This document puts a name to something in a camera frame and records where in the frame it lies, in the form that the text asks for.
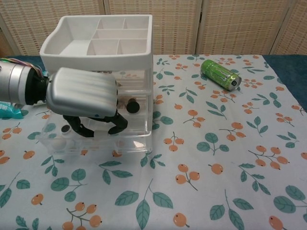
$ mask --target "floral tablecloth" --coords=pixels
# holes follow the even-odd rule
[[[200,75],[208,58],[239,90]],[[307,114],[265,60],[158,55],[154,71],[150,153],[50,156],[45,106],[0,120],[0,229],[307,229]]]

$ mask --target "blue packet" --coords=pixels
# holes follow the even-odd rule
[[[20,109],[14,108],[9,102],[0,102],[0,118],[22,119],[23,115]]]

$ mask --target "teal fabric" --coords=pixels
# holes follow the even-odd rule
[[[307,111],[307,55],[263,55],[299,104]]]

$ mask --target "woven screen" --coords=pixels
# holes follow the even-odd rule
[[[98,0],[0,0],[0,14],[20,53],[38,55],[62,16],[100,14],[101,6]]]
[[[307,55],[307,0],[296,2],[274,53]]]
[[[105,0],[106,13],[152,14],[154,54],[194,54],[201,0]]]
[[[268,54],[289,0],[205,0],[197,53]]]

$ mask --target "black knob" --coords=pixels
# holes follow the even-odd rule
[[[134,98],[129,99],[126,109],[129,113],[135,114],[140,110],[140,105]]]

